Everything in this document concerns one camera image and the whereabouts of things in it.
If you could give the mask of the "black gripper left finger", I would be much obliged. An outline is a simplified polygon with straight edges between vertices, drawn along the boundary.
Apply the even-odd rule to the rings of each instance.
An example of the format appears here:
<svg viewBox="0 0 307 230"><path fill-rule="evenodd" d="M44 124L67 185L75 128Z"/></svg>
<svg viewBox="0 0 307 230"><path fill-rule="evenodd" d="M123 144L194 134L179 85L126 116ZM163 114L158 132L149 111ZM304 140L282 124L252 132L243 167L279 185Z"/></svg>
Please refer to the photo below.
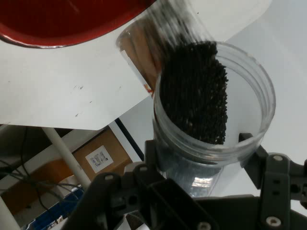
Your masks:
<svg viewBox="0 0 307 230"><path fill-rule="evenodd" d="M151 230L161 229L151 185L162 181L155 166L156 143L145 142L145 162L123 176L103 173L91 182L63 226L64 230L116 230L135 212Z"/></svg>

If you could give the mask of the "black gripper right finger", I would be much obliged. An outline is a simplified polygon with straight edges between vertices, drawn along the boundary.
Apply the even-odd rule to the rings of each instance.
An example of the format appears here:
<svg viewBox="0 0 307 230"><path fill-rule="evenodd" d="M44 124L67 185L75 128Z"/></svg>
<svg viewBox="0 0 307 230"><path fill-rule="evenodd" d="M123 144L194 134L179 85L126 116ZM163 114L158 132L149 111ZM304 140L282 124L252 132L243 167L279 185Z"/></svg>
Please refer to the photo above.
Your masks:
<svg viewBox="0 0 307 230"><path fill-rule="evenodd" d="M258 147L244 167L260 196L243 205L240 230L305 230L307 218L291 209L291 200L307 206L307 166Z"/></svg>

